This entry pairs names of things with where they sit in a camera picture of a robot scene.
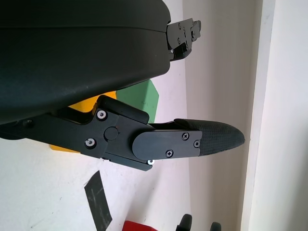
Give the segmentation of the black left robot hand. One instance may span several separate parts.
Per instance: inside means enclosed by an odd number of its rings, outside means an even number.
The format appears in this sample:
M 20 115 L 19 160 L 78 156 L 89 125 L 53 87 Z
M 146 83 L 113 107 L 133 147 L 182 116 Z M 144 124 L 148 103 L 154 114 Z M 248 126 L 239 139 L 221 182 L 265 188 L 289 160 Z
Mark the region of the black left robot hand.
M 245 142 L 237 128 L 175 119 L 154 124 L 105 95 L 165 74 L 186 58 L 201 22 L 173 23 L 161 0 L 3 0 L 0 136 L 31 139 L 147 171 Z

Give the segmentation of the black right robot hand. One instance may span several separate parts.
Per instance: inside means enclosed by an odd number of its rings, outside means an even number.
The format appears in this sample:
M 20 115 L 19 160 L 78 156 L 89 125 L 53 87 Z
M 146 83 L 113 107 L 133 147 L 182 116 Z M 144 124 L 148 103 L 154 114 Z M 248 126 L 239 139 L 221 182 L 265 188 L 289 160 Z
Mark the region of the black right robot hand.
M 184 214 L 179 225 L 176 227 L 176 231 L 190 231 L 192 227 L 192 216 L 190 214 Z M 213 222 L 210 227 L 210 231 L 221 231 L 221 224 Z

